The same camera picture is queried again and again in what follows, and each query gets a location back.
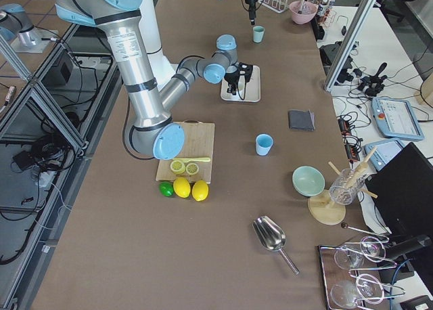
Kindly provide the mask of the green cup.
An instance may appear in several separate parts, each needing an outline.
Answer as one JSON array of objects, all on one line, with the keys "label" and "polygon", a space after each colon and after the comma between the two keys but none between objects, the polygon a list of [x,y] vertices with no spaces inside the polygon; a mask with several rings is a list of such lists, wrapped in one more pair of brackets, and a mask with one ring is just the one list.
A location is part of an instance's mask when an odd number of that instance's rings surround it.
[{"label": "green cup", "polygon": [[265,34],[265,28],[262,26],[254,26],[253,31],[253,42],[261,43]]}]

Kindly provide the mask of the blue cup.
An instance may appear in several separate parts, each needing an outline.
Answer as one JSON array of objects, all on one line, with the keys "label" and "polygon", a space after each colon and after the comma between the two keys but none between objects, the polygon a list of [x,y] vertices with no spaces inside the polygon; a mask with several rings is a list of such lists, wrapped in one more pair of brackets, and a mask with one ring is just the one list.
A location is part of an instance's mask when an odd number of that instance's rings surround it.
[{"label": "blue cup", "polygon": [[256,153],[259,156],[266,156],[273,146],[273,138],[266,133],[261,133],[256,136]]}]

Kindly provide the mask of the pale yellow cup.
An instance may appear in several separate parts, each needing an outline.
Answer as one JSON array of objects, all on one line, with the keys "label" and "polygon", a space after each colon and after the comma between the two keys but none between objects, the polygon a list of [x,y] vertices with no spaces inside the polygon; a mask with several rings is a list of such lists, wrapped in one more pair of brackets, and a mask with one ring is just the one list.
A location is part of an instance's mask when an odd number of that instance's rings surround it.
[{"label": "pale yellow cup", "polygon": [[241,76],[237,84],[238,91],[243,91],[245,89],[245,86],[246,86],[245,78]]}]

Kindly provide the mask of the cream rabbit tray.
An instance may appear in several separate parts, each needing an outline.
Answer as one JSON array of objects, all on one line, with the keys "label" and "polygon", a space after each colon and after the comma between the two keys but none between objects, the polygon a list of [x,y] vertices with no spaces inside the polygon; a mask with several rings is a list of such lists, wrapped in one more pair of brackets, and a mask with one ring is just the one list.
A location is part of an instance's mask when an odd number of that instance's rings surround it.
[{"label": "cream rabbit tray", "polygon": [[250,80],[246,82],[245,76],[241,75],[237,86],[237,91],[230,91],[229,83],[223,79],[221,83],[221,98],[232,102],[259,102],[261,99],[260,68],[257,65],[253,65]]}]

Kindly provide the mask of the black glass drying tray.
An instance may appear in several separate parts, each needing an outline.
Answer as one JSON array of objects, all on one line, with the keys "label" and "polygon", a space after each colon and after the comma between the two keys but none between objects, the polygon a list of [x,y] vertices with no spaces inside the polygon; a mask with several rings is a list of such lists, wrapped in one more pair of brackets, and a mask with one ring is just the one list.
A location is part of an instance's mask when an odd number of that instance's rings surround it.
[{"label": "black glass drying tray", "polygon": [[339,246],[317,248],[326,309],[431,309],[431,289],[421,267],[432,270],[429,237],[392,246],[364,236]]}]

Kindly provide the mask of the pink bowl with ice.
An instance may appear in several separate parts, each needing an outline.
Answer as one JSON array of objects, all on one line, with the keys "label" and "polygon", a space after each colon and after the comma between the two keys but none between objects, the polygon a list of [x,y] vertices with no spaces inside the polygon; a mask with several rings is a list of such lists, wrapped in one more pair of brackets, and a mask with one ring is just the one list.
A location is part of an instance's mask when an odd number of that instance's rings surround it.
[{"label": "pink bowl with ice", "polygon": [[289,4],[291,19],[295,24],[306,24],[310,22],[315,17],[317,8],[318,6],[316,4],[305,1],[301,12],[299,12],[300,1],[293,1]]}]

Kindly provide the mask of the steel muddler black tip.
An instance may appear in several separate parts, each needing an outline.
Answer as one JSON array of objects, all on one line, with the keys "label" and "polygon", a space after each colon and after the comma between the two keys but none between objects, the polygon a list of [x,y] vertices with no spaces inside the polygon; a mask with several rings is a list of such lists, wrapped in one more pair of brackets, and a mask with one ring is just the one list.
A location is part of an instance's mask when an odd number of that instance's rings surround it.
[{"label": "steel muddler black tip", "polygon": [[303,9],[303,5],[304,5],[304,1],[305,0],[300,0],[299,6],[298,6],[298,14],[302,14],[302,9]]}]

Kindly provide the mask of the bamboo cutting board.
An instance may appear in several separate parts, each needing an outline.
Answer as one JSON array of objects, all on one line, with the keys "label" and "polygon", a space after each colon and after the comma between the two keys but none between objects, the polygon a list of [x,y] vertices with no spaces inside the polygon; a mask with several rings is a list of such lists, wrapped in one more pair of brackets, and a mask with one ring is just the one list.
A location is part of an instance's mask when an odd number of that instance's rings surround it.
[{"label": "bamboo cutting board", "polygon": [[197,174],[189,176],[186,172],[180,177],[186,177],[189,182],[203,180],[210,184],[212,177],[212,158],[214,152],[214,123],[186,123],[178,122],[185,132],[185,143],[178,154],[178,158],[200,158],[209,157],[210,161],[195,161],[198,164]]}]

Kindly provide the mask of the grey folded cloth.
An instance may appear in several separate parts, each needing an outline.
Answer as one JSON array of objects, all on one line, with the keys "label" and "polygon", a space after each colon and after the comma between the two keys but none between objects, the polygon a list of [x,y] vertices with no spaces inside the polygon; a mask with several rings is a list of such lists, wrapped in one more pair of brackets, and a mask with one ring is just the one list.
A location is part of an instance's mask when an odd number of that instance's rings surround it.
[{"label": "grey folded cloth", "polygon": [[315,115],[310,110],[289,110],[288,124],[290,129],[314,131]]}]

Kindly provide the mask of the yellow plastic knife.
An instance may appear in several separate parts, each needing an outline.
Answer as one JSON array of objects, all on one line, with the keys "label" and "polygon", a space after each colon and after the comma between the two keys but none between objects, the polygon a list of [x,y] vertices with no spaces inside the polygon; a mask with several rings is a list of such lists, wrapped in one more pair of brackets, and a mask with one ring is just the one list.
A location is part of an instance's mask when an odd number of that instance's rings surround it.
[{"label": "yellow plastic knife", "polygon": [[181,162],[210,162],[211,157],[191,157],[191,158],[173,158],[175,161]]}]

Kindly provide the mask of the lemon slice lower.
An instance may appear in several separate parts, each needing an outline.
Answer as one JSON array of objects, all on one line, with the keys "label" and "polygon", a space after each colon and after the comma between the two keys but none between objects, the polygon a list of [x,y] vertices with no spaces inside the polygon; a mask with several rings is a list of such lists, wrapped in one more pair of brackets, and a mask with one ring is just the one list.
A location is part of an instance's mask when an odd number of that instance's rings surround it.
[{"label": "lemon slice lower", "polygon": [[189,162],[185,165],[185,172],[190,176],[197,175],[199,171],[200,171],[200,167],[198,166],[197,163]]}]

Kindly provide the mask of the lemon slice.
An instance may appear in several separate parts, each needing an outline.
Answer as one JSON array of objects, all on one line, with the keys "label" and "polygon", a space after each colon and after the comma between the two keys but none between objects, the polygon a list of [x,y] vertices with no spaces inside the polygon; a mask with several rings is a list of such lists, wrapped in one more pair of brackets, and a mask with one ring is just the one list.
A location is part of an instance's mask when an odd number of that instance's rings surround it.
[{"label": "lemon slice", "polygon": [[200,171],[200,167],[198,166],[197,163],[189,162],[185,165],[185,172],[190,176],[197,175],[199,171]]},{"label": "lemon slice", "polygon": [[181,160],[173,160],[170,163],[170,170],[175,175],[181,175],[186,170],[185,163],[183,161],[181,161]]}]

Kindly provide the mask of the lemon slice upper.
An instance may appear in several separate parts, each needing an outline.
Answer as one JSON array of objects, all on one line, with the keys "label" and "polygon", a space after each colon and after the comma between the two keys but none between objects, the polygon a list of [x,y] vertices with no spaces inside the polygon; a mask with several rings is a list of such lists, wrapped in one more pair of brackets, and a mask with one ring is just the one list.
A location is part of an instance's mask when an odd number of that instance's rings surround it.
[{"label": "lemon slice upper", "polygon": [[170,170],[175,175],[181,175],[186,170],[185,163],[183,161],[181,161],[181,160],[173,160],[170,163]]}]

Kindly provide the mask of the whole yellow lemon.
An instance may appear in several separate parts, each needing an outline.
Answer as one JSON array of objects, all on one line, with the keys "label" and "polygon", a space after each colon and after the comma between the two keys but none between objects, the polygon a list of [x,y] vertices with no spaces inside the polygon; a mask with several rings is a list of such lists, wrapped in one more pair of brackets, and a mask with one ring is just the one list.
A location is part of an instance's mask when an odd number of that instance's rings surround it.
[{"label": "whole yellow lemon", "polygon": [[192,192],[193,199],[195,201],[197,202],[204,201],[205,199],[207,199],[209,195],[208,184],[203,180],[199,180],[194,183],[191,192]]},{"label": "whole yellow lemon", "polygon": [[173,181],[173,189],[180,198],[188,198],[191,194],[191,186],[184,177],[178,177]]}]

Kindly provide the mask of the green lime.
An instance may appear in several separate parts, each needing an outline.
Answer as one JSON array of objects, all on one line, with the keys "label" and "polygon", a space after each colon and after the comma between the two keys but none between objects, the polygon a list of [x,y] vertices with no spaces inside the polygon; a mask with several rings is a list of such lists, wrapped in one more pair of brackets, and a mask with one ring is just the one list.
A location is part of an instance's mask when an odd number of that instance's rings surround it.
[{"label": "green lime", "polygon": [[175,190],[172,182],[161,181],[158,188],[160,193],[167,198],[171,198],[175,195]]}]

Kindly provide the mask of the pale green bowl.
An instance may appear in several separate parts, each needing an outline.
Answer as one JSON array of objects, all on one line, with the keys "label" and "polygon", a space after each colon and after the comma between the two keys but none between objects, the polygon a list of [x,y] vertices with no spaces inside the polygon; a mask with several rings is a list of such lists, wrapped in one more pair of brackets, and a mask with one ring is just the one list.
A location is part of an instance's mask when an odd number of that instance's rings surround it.
[{"label": "pale green bowl", "polygon": [[307,197],[319,195],[325,188],[325,179],[314,167],[301,166],[294,170],[292,184],[295,190]]}]

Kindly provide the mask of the clear glass on stand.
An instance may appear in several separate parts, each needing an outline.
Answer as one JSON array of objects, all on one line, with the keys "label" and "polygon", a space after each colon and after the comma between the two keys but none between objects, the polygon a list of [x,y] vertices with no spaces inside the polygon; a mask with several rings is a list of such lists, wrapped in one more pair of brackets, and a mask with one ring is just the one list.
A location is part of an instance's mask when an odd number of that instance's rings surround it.
[{"label": "clear glass on stand", "polygon": [[366,174],[355,177],[355,171],[344,169],[332,183],[329,195],[333,202],[341,205],[349,205],[364,186]]}]

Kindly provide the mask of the wooden stand with base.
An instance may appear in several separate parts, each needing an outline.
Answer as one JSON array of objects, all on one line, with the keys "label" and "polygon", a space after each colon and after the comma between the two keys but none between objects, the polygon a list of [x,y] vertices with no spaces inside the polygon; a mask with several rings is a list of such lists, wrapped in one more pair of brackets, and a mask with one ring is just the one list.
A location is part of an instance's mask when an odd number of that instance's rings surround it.
[{"label": "wooden stand with base", "polygon": [[355,169],[339,171],[331,161],[328,162],[338,176],[328,190],[323,190],[319,195],[308,199],[308,208],[316,220],[326,225],[336,225],[342,222],[346,215],[346,205],[352,203],[359,191],[364,191],[373,198],[378,197],[377,194],[363,188],[367,162],[376,149],[376,147],[372,148]]}]

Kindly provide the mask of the steel scoop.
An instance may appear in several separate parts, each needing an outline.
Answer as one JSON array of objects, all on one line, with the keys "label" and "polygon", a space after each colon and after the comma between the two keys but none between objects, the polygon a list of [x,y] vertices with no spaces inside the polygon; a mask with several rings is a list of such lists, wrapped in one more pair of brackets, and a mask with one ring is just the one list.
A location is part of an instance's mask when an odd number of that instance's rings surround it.
[{"label": "steel scoop", "polygon": [[299,269],[283,249],[286,243],[286,235],[282,228],[266,215],[253,220],[252,226],[263,247],[269,251],[278,252],[294,274],[298,275],[300,273]]}]

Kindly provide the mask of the teach pendant tablet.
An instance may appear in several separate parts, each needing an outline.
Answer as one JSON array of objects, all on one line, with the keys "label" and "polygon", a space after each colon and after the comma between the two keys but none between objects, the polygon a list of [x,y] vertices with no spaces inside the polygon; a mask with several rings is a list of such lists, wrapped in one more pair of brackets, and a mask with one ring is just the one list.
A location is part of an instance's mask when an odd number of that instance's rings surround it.
[{"label": "teach pendant tablet", "polygon": [[407,100],[374,97],[371,109],[377,127],[384,137],[397,137],[408,141],[421,141],[425,138]]},{"label": "teach pendant tablet", "polygon": [[366,154],[376,148],[369,159],[377,171],[383,169],[403,148],[405,144],[399,138],[383,139],[364,145]]}]

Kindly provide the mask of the black monitor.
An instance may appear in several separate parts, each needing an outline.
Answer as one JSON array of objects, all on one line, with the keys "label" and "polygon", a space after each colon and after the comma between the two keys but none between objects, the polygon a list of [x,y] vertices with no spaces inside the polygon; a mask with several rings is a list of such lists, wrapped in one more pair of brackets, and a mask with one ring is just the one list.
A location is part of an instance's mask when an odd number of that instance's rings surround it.
[{"label": "black monitor", "polygon": [[393,234],[432,236],[432,164],[414,143],[407,144],[367,181],[374,204]]}]

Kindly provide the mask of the aluminium frame post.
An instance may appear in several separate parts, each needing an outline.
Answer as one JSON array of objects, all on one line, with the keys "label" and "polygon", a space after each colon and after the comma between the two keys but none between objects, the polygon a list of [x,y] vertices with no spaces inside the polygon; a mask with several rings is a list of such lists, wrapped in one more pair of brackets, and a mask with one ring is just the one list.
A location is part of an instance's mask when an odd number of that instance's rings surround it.
[{"label": "aluminium frame post", "polygon": [[332,89],[338,78],[338,75],[345,64],[350,51],[352,50],[353,44],[355,43],[355,39],[357,38],[357,35],[361,30],[364,22],[366,21],[369,15],[369,11],[374,6],[375,2],[376,0],[361,0],[355,12],[355,15],[352,19],[352,22],[348,27],[348,31],[344,35],[342,44],[340,45],[340,48],[336,54],[336,57],[324,81],[323,88],[326,92],[328,93],[332,92]]}]

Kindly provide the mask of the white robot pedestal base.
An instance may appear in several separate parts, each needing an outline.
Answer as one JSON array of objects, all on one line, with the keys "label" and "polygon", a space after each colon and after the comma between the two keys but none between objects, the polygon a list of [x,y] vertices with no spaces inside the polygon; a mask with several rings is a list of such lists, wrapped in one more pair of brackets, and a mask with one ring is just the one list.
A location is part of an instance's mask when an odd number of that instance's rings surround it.
[{"label": "white robot pedestal base", "polygon": [[142,0],[140,12],[139,29],[158,89],[161,91],[175,74],[175,69],[162,49],[154,1]]}]

